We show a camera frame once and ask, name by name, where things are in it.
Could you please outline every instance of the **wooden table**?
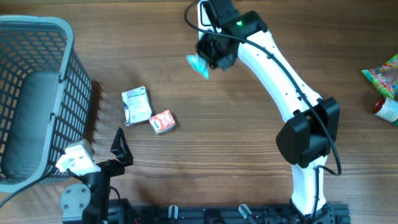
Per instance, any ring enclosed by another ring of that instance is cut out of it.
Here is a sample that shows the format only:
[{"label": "wooden table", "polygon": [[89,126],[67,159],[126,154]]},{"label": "wooden table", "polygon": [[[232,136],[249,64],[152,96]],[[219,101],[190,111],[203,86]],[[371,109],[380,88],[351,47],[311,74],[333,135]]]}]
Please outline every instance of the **wooden table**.
[{"label": "wooden table", "polygon": [[[95,161],[111,159],[113,137],[123,127],[134,166],[111,185],[133,205],[287,203],[292,174],[275,145],[283,125],[275,103],[241,62],[211,71],[210,80],[192,70],[185,56],[195,53],[198,36],[183,21],[187,5],[0,6],[0,14],[56,16],[72,25],[95,87],[87,138]],[[353,223],[396,223],[398,128],[371,114],[380,94],[360,71],[397,53],[397,3],[240,1],[236,7],[256,10],[303,80],[341,106],[336,145],[343,175],[325,175],[327,200],[348,203]],[[124,126],[121,92],[141,85],[155,112],[174,113],[173,132],[156,136],[150,124]],[[332,155],[327,166],[335,168]],[[0,210],[0,223],[60,223],[60,195],[75,182],[19,194]]]}]

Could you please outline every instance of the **red and white box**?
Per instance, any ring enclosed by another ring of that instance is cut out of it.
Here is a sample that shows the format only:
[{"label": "red and white box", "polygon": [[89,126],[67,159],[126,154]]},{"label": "red and white box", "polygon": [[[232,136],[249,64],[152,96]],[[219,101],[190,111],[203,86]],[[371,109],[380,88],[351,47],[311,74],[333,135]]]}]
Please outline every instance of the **red and white box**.
[{"label": "red and white box", "polygon": [[150,125],[154,128],[156,134],[170,131],[175,126],[175,121],[170,110],[163,111],[149,118]]}]

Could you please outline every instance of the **wire mesh basket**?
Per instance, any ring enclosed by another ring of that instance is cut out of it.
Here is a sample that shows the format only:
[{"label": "wire mesh basket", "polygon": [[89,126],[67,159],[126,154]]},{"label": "wire mesh basket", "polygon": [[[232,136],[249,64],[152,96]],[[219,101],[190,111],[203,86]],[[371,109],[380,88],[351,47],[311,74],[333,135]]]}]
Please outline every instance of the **wire mesh basket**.
[{"label": "wire mesh basket", "polygon": [[[0,192],[50,172],[84,137],[91,80],[55,17],[0,16]],[[44,182],[67,179],[59,170]]]}]

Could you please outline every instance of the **teal plastic bag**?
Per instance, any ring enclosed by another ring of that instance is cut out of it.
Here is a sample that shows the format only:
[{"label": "teal plastic bag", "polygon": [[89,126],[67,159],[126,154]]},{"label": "teal plastic bag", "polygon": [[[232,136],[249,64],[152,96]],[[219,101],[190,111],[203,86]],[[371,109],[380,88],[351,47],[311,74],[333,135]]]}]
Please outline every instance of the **teal plastic bag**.
[{"label": "teal plastic bag", "polygon": [[198,54],[196,55],[187,55],[187,60],[192,68],[200,73],[203,78],[209,79],[209,66],[205,59],[199,57]]}]

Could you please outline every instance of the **plastic bottle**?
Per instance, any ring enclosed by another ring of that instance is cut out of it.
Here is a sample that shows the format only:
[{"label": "plastic bottle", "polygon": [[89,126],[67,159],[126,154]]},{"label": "plastic bottle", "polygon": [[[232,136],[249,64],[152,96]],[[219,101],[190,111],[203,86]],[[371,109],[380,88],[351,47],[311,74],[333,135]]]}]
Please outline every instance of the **plastic bottle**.
[{"label": "plastic bottle", "polygon": [[398,126],[398,101],[381,98],[373,108],[373,114]]}]

